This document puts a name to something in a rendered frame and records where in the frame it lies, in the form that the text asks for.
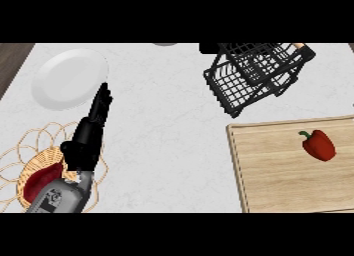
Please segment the red bell pepper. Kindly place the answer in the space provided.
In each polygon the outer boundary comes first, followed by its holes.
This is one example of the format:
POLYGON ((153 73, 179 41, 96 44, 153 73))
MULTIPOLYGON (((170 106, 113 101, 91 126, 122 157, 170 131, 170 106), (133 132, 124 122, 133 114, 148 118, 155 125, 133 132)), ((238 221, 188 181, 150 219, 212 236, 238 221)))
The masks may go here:
POLYGON ((321 161, 330 161, 337 154, 334 143, 322 130, 312 133, 300 131, 299 134, 306 137, 303 148, 306 152, 321 161))

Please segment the wooden tray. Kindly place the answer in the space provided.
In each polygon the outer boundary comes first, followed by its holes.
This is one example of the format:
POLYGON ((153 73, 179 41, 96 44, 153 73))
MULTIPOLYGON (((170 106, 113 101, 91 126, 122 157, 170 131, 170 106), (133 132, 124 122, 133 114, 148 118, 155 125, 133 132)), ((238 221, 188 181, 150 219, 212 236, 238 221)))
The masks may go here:
POLYGON ((228 138, 246 213, 354 212, 354 115, 231 124, 228 138), (322 130, 337 155, 303 149, 303 131, 322 130))

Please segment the dark red fruit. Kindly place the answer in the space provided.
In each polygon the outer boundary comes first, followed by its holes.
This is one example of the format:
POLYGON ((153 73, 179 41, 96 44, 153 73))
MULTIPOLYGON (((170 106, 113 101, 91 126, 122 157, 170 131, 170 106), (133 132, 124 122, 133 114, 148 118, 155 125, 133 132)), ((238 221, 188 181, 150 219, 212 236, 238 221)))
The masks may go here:
POLYGON ((24 187, 24 198, 33 202, 46 185, 62 177, 64 165, 55 163, 49 167, 39 170, 30 177, 24 187))

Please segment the wicker basket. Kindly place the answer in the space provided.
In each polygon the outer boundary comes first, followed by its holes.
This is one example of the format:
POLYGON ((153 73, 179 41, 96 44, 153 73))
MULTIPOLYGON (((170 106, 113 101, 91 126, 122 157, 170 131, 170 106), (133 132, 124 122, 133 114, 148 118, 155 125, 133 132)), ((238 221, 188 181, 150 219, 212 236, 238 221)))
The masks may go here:
MULTIPOLYGON (((73 140, 80 122, 65 125, 51 122, 43 128, 31 129, 24 134, 17 146, 0 155, 0 204, 3 210, 14 201, 18 201, 23 211, 27 212, 31 203, 24 198, 24 187, 31 175, 55 163, 62 163, 62 177, 68 182, 79 182, 79 172, 70 171, 65 162, 61 144, 73 140)), ((89 212, 99 202, 98 185, 108 174, 108 164, 102 157, 93 172, 92 195, 82 213, 89 212)))

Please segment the white plate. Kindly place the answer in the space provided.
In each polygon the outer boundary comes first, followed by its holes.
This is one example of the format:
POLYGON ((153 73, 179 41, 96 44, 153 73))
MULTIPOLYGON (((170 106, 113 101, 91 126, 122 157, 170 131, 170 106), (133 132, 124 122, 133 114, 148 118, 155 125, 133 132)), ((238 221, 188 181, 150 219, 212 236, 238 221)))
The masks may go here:
POLYGON ((51 58, 33 80, 36 102, 49 110, 62 111, 93 98, 110 75, 110 63, 92 49, 73 49, 51 58))

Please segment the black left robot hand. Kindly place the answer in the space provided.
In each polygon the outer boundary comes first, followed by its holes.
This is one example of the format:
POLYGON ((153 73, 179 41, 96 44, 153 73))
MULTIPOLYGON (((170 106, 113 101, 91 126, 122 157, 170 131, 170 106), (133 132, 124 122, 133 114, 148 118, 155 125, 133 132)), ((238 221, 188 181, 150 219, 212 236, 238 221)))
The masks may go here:
POLYGON ((104 83, 93 99, 89 115, 79 123, 73 140, 61 144, 70 171, 93 171, 96 168, 113 100, 108 83, 104 83))

